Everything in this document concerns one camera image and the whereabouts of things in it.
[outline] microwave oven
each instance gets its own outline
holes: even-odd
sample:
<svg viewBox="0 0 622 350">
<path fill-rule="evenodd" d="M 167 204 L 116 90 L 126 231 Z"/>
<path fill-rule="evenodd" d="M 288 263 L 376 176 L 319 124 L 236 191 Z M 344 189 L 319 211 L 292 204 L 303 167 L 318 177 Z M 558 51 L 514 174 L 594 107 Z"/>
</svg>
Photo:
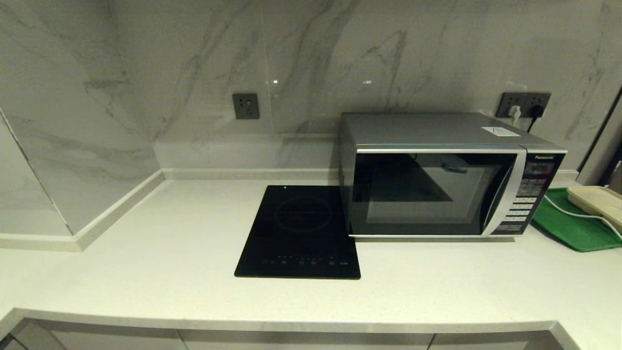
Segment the microwave oven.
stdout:
<svg viewBox="0 0 622 350">
<path fill-rule="evenodd" d="M 339 181 L 348 234 L 521 235 L 567 151 L 479 113 L 344 113 Z"/>
</svg>

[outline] black induction cooktop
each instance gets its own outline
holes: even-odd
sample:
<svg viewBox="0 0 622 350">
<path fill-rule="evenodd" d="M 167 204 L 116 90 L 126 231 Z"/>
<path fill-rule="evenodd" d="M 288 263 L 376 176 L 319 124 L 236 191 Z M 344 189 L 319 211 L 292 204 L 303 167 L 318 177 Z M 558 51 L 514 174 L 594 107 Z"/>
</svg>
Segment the black induction cooktop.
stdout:
<svg viewBox="0 0 622 350">
<path fill-rule="evenodd" d="M 361 278 L 338 186 L 268 186 L 237 277 Z"/>
</svg>

